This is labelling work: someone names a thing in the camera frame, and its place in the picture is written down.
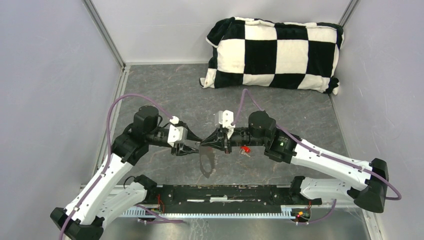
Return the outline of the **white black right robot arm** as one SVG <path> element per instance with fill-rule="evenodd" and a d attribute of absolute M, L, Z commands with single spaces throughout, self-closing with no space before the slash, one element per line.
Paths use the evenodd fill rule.
<path fill-rule="evenodd" d="M 369 212 L 384 212 L 389 199 L 386 161 L 380 158 L 357 160 L 320 148 L 279 129 L 276 120 L 265 111 L 251 113 L 247 127 L 231 125 L 233 118 L 233 112 L 219 111 L 215 116 L 217 128 L 200 142 L 200 146 L 226 154 L 234 147 L 263 146 L 264 155 L 275 162 L 310 168 L 330 176 L 329 179 L 296 177 L 288 191 L 289 199 L 295 204 L 329 198 L 352 201 Z"/>

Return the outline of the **silver metal key holder plate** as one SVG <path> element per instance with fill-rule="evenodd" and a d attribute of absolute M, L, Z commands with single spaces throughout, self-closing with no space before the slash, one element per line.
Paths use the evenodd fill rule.
<path fill-rule="evenodd" d="M 199 147 L 199 169 L 203 176 L 207 179 L 215 170 L 215 151 L 209 146 Z"/>

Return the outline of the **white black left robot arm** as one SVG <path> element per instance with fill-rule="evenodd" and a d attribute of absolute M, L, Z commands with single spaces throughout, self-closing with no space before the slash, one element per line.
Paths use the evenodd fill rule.
<path fill-rule="evenodd" d="M 185 140 L 201 142 L 184 122 L 173 116 L 169 126 L 161 127 L 161 121 L 156 107 L 139 108 L 133 122 L 108 146 L 105 161 L 84 189 L 66 207 L 56 207 L 50 214 L 60 229 L 61 239 L 67 236 L 71 240 L 98 240 L 106 227 L 125 211 L 138 203 L 151 204 L 156 200 L 157 190 L 145 176 L 136 177 L 126 189 L 108 198 L 150 146 L 170 148 L 175 156 L 198 152 L 184 145 Z"/>

